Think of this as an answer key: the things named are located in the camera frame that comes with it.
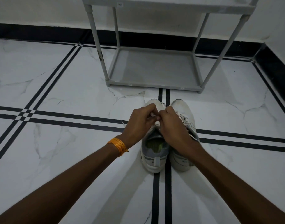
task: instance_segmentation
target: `person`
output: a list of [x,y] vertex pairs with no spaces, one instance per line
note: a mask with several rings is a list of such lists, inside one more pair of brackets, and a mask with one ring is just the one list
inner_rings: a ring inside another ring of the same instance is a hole
[[138,143],[157,121],[166,142],[203,173],[242,224],[285,223],[284,212],[217,162],[189,136],[173,107],[158,112],[155,104],[135,109],[120,135],[10,207],[0,215],[0,223],[60,222],[100,173]]

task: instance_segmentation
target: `white marble tile floor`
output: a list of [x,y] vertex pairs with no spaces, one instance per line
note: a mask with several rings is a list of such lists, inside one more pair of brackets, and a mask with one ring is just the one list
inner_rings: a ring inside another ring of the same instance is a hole
[[[114,52],[103,48],[107,68]],[[203,78],[215,61],[204,56]],[[159,97],[186,101],[204,149],[285,212],[285,113],[252,62],[222,60],[202,94],[107,87],[94,46],[0,40],[0,214],[102,147],[133,109]],[[171,168],[171,179],[163,170],[154,187],[139,149],[105,169],[60,223],[239,223],[196,167]]]

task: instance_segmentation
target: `white wall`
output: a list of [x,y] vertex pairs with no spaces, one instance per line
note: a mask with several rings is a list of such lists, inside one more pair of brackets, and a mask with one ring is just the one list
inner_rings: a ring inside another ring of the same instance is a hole
[[[97,29],[114,30],[111,8],[93,7]],[[204,14],[117,9],[121,31],[196,37]],[[203,37],[227,39],[239,16],[211,14]],[[89,28],[81,0],[0,0],[0,23]],[[239,41],[266,42],[285,62],[285,0],[260,0]]]

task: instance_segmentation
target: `person's right hand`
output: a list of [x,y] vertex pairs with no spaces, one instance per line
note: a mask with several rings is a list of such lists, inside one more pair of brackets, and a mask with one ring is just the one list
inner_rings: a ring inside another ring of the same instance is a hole
[[172,106],[159,112],[160,130],[165,141],[176,149],[182,156],[187,157],[187,149],[193,143],[185,125],[175,113]]

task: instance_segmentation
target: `bracelet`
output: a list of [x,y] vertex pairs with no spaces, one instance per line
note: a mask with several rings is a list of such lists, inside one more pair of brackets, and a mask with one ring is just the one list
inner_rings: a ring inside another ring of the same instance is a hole
[[118,138],[113,138],[107,144],[114,144],[119,151],[119,157],[124,154],[124,152],[129,152],[125,144]]

